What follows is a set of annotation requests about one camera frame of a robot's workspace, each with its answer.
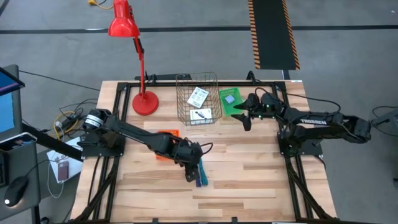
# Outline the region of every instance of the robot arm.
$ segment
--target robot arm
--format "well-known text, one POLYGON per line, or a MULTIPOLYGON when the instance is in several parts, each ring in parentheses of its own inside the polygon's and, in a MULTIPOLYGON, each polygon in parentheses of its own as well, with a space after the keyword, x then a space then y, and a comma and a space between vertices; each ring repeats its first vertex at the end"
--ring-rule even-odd
POLYGON ((112 148, 114 144, 113 134, 121 134, 129 139, 145 144, 155 154, 174 160, 174 163, 185 168, 185 178, 188 182, 198 176, 198 164, 203 155, 201 146, 197 142, 191 142, 187 138, 173 136, 170 133, 150 133, 146 130, 120 121, 108 110, 91 110, 87 115, 83 128, 93 131, 98 136, 96 142, 82 141, 80 146, 92 146, 112 148))
POLYGON ((353 143, 366 143, 371 139, 371 124, 356 116, 345 116, 340 112, 322 113, 299 111, 291 108, 270 93, 259 97, 250 93, 248 99, 236 109, 247 110, 248 115, 232 117, 242 121, 245 131, 250 131, 254 118, 276 118, 285 126, 281 138, 294 148, 300 148, 308 139, 344 139, 353 143), (316 124, 315 128, 305 128, 298 124, 316 124))

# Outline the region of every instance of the black mouse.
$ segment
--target black mouse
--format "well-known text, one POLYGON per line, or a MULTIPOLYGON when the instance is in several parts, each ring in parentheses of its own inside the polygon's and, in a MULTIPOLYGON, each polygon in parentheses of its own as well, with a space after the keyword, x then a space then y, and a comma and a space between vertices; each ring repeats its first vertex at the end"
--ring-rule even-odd
POLYGON ((15 178, 10 186, 6 190, 4 195, 4 203, 8 207, 12 207, 21 200, 24 196, 25 189, 27 187, 28 179, 25 176, 15 178))

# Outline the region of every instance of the computer monitor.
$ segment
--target computer monitor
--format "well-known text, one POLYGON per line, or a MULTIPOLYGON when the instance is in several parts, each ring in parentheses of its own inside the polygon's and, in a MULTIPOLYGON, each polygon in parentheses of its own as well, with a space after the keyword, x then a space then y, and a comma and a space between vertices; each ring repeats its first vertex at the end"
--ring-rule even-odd
POLYGON ((0 96, 0 141, 22 132, 20 85, 18 85, 16 91, 16 85, 13 85, 13 83, 20 83, 18 78, 17 65, 0 69, 0 91, 3 93, 8 91, 8 93, 0 96))
POLYGON ((0 96, 25 87, 25 83, 11 75, 5 69, 0 68, 0 96))

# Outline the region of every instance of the wooden tabletop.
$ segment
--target wooden tabletop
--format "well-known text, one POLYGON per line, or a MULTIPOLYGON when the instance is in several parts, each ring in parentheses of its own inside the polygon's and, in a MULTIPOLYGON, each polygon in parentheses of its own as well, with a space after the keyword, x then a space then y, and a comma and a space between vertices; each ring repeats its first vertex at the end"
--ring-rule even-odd
MULTIPOLYGON (((103 82, 97 108, 112 110, 116 85, 117 82, 103 82)), ((288 93, 305 95, 302 82, 286 81, 286 86, 288 93)), ((159 97, 159 108, 150 116, 139 116, 129 106, 126 121, 151 132, 179 129, 181 137, 200 144, 213 142, 213 150, 202 157, 209 185, 197 188, 195 181, 185 180, 183 168, 172 161, 158 161, 145 145, 127 140, 119 166, 111 222, 151 222, 152 218, 159 218, 160 222, 228 222, 231 217, 238 217, 241 222, 295 220, 275 120, 255 119, 248 132, 238 120, 225 116, 215 124, 185 126, 177 119, 175 87, 147 89, 159 97)), ((239 87, 244 98, 254 89, 239 87)), ((138 88, 131 89, 131 100, 137 92, 138 88)), ((290 96, 289 103, 299 110, 309 110, 305 98, 290 96)), ((335 216, 323 164, 313 156, 302 156, 302 160, 309 191, 327 213, 335 216)), ((87 206, 95 162, 96 158, 84 161, 71 218, 87 206)), ((103 197, 100 218, 104 217, 107 195, 106 192, 103 197)), ((305 217, 299 190, 298 197, 305 217)))

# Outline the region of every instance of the wire basket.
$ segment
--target wire basket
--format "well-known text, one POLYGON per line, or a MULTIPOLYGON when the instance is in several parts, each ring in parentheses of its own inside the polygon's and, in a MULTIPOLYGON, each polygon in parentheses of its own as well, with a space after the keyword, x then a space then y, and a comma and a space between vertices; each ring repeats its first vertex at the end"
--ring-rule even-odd
POLYGON ((213 124, 222 117, 221 101, 218 92, 217 75, 214 72, 194 74, 179 74, 177 84, 177 116, 185 125, 213 124), (207 91, 209 94, 201 108, 196 108, 187 103, 196 87, 207 91), (191 120, 191 110, 211 109, 211 118, 191 120))

